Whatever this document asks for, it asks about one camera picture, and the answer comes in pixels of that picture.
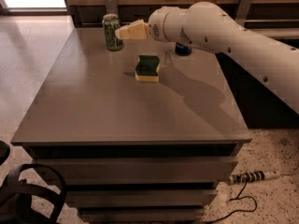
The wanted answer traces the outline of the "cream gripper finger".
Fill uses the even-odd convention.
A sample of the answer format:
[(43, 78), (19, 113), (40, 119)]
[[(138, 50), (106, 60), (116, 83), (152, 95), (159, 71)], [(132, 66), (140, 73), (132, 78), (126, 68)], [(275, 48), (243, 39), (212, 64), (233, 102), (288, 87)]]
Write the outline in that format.
[(136, 25), (139, 25), (139, 24), (144, 25), (146, 23), (144, 22), (144, 20), (137, 20), (137, 21), (130, 22), (129, 24), (127, 24), (127, 26), (136, 26)]
[(124, 25), (115, 31), (115, 35), (120, 40), (140, 40), (147, 39), (150, 35), (149, 27), (144, 22)]

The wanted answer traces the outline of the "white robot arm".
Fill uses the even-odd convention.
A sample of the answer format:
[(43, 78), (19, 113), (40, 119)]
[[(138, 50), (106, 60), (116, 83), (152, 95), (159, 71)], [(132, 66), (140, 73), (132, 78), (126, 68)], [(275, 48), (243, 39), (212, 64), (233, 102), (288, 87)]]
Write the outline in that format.
[(215, 4), (161, 7), (147, 22), (138, 20), (124, 25), (115, 35), (120, 40), (152, 37), (223, 53), (299, 113), (299, 49), (244, 28)]

